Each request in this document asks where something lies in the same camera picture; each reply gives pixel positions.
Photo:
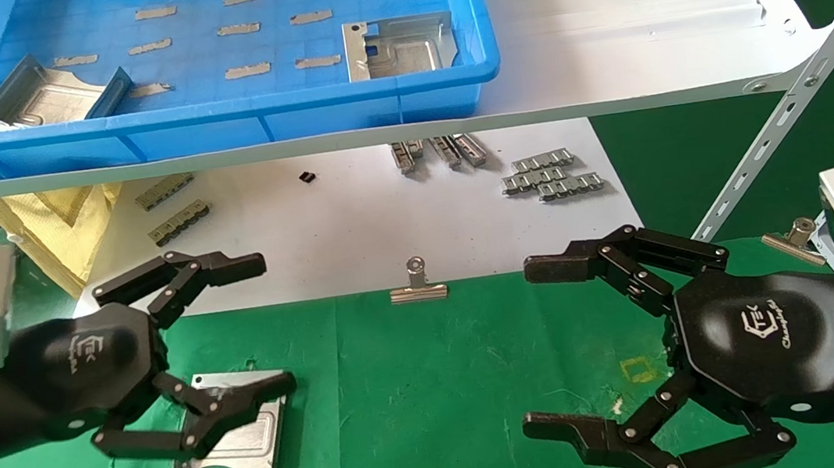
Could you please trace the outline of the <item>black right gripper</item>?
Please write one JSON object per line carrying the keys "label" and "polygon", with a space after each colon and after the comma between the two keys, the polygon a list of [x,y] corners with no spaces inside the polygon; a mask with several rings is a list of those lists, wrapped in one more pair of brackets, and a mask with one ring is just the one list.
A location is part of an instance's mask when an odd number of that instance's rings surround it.
{"label": "black right gripper", "polygon": [[[624,225],[573,240],[560,254],[525,258],[529,283],[602,280],[653,317],[666,315],[672,365],[683,371],[624,423],[534,411],[523,433],[569,443],[591,467],[765,468],[797,443],[772,417],[834,421],[834,274],[731,275],[721,272],[728,256],[716,244]],[[698,277],[675,291],[651,267]],[[665,452],[653,438],[692,400],[746,433]]]}

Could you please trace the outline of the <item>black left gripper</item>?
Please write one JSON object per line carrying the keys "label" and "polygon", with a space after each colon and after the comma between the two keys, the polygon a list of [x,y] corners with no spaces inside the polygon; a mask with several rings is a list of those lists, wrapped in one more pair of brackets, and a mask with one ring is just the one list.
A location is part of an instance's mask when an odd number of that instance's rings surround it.
{"label": "black left gripper", "polygon": [[[100,307],[128,306],[154,293],[147,313],[131,307],[97,310],[13,333],[6,357],[9,380],[38,414],[39,438],[67,440],[101,427],[92,444],[113,459],[206,458],[228,432],[252,424],[265,402],[296,390],[296,378],[281,371],[222,395],[197,390],[164,372],[168,365],[158,327],[169,329],[205,288],[266,272],[259,253],[232,258],[223,252],[169,251],[92,290]],[[194,415],[191,427],[170,433],[127,430],[161,395]]]}

